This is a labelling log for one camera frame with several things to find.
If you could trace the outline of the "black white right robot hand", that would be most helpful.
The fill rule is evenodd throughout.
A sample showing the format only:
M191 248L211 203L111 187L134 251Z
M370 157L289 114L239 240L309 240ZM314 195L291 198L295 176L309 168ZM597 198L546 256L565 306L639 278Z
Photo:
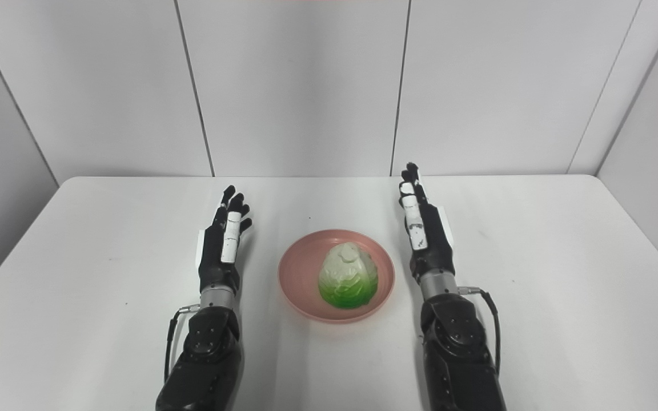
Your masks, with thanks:
M416 283L431 272L455 274L454 250L441 210L431 204L421 182L419 167L408 162L400 174L399 204L411 247L410 270Z

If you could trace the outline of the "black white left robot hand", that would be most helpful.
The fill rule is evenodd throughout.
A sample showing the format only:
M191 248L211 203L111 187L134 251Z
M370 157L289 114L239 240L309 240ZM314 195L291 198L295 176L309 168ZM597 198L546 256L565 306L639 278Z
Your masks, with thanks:
M234 294L239 291L236 257L241 235L252 226L249 211L244 195L234 185L224 190L210 226L203 231L198 264L200 292L218 287L227 287Z

